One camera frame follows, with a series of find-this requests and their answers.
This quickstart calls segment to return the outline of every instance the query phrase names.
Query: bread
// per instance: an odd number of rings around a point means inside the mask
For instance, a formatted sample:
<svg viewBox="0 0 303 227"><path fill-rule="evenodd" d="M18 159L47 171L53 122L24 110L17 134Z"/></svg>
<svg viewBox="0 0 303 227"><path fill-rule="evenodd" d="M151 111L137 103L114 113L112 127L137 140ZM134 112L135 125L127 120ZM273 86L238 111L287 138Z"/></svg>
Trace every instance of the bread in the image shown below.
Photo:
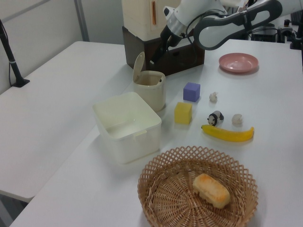
<svg viewBox="0 0 303 227"><path fill-rule="evenodd" d="M231 201L228 190L207 174L197 176L193 183L194 192L202 199L213 204L214 207L222 209Z"/></svg>

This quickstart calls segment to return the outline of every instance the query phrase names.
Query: white figurine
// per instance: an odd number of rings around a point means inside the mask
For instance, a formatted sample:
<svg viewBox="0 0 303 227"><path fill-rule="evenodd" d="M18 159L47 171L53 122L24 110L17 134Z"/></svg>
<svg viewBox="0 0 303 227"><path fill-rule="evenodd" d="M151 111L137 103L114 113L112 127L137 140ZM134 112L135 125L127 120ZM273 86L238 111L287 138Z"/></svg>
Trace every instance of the white figurine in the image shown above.
<svg viewBox="0 0 303 227"><path fill-rule="evenodd" d="M216 103L217 100L218 100L217 92L213 92L209 95L209 101L211 101L212 103Z"/></svg>
<svg viewBox="0 0 303 227"><path fill-rule="evenodd" d="M242 114L235 114L232 117L232 123L235 125L242 124Z"/></svg>
<svg viewBox="0 0 303 227"><path fill-rule="evenodd" d="M208 124L215 126L218 123L218 119L220 119L222 121L222 120L224 120L224 116L222 115L222 113L220 111L216 110L211 115L209 115Z"/></svg>

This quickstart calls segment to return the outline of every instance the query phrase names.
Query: yellow banana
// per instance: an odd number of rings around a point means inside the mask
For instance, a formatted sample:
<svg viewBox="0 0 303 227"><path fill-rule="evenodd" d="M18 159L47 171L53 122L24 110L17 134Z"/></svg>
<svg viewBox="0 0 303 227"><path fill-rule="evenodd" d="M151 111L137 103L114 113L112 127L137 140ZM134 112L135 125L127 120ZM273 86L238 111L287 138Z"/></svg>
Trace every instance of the yellow banana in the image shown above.
<svg viewBox="0 0 303 227"><path fill-rule="evenodd" d="M248 131L229 131L204 124L201 128L208 135L231 142L247 141L254 136L254 127L251 127Z"/></svg>

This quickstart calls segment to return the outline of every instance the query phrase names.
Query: woven basket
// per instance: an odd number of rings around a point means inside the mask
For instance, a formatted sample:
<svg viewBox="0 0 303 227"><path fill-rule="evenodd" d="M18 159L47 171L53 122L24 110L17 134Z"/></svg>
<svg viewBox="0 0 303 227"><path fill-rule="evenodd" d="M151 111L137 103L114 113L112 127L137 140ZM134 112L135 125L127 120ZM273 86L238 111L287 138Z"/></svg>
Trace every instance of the woven basket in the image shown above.
<svg viewBox="0 0 303 227"><path fill-rule="evenodd" d="M223 209L194 193L193 181L202 173L229 191L231 202ZM138 194L153 227L243 227L258 204L248 169L229 155L203 147L180 147L155 157L140 175Z"/></svg>

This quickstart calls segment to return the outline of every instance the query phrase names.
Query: yellow cube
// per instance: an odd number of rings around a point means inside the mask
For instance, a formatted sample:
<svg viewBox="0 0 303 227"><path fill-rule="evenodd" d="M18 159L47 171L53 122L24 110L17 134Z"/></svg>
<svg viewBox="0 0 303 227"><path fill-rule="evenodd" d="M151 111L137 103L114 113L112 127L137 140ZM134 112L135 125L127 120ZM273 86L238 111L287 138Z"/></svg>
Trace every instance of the yellow cube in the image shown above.
<svg viewBox="0 0 303 227"><path fill-rule="evenodd" d="M175 123L189 124L191 121L193 105L178 102L175 107Z"/></svg>

